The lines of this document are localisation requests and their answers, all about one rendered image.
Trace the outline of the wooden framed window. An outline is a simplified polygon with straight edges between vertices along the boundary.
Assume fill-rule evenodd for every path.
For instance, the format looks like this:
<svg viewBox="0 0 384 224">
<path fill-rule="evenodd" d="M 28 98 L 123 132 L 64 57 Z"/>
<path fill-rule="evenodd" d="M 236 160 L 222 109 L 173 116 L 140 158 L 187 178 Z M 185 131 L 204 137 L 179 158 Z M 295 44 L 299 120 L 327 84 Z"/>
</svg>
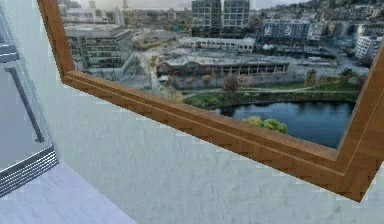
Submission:
<svg viewBox="0 0 384 224">
<path fill-rule="evenodd" d="M 75 68 L 57 0 L 36 0 L 61 82 L 360 202 L 384 162 L 384 43 L 337 149 L 155 96 Z"/>
</svg>

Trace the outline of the grey fridge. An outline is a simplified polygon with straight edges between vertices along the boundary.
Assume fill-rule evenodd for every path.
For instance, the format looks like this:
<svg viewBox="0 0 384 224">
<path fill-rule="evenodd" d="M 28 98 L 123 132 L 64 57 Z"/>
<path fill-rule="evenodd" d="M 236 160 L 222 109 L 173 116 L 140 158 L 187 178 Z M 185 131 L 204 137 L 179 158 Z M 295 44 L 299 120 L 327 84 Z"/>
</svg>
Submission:
<svg viewBox="0 0 384 224">
<path fill-rule="evenodd" d="M 11 75 L 15 67 L 35 118 L 45 139 L 35 141 L 36 133 Z M 10 23 L 0 6 L 0 198 L 21 188 L 59 163 L 54 144 L 37 105 L 25 61 L 16 46 Z"/>
</svg>

